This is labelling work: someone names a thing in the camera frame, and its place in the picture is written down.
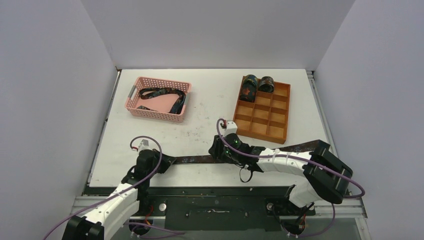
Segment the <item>brown floral tie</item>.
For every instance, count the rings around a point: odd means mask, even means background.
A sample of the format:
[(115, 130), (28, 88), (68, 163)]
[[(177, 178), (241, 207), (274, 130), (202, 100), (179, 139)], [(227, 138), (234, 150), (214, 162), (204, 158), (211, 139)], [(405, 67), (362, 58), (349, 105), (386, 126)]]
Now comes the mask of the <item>brown floral tie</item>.
[[(312, 152), (318, 147), (329, 149), (331, 145), (325, 141), (317, 139), (317, 140), (308, 141), (305, 143), (280, 147), (279, 149), (283, 152), (301, 153), (301, 152)], [(211, 155), (197, 155), (197, 156), (176, 157), (176, 161), (173, 164), (177, 165), (177, 164), (221, 164), (221, 163), (223, 162), (220, 160), (214, 159)]]

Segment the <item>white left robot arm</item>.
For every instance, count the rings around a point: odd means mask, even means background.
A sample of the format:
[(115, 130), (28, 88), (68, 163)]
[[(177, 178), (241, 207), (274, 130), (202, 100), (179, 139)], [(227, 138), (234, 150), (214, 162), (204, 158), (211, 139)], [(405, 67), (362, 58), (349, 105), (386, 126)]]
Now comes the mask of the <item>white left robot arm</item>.
[(109, 240), (134, 214), (153, 212), (148, 189), (155, 174), (163, 174), (177, 160), (156, 149), (139, 151), (133, 165), (108, 198), (89, 208), (83, 216), (72, 216), (63, 240)]

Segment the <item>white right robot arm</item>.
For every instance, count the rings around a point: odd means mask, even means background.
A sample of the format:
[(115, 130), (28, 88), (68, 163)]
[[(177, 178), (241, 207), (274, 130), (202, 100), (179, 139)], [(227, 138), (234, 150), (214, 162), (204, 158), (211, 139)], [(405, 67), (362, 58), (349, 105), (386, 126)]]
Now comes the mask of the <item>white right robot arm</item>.
[(329, 151), (329, 144), (319, 140), (317, 146), (304, 152), (282, 151), (243, 143), (237, 134), (214, 137), (208, 150), (211, 157), (234, 164), (251, 173), (278, 172), (304, 177), (300, 184), (289, 187), (282, 207), (290, 215), (315, 201), (341, 204), (353, 170)]

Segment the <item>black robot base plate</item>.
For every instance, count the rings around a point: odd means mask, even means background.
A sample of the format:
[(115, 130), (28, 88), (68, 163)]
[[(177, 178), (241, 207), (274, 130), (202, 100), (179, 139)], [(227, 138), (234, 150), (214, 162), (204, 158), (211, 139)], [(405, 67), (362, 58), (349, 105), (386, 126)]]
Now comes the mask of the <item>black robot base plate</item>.
[(145, 206), (130, 215), (133, 221), (164, 221), (175, 231), (293, 230), (301, 236), (328, 235), (337, 229), (330, 203), (296, 208), (286, 197), (287, 186), (277, 187), (150, 187)]

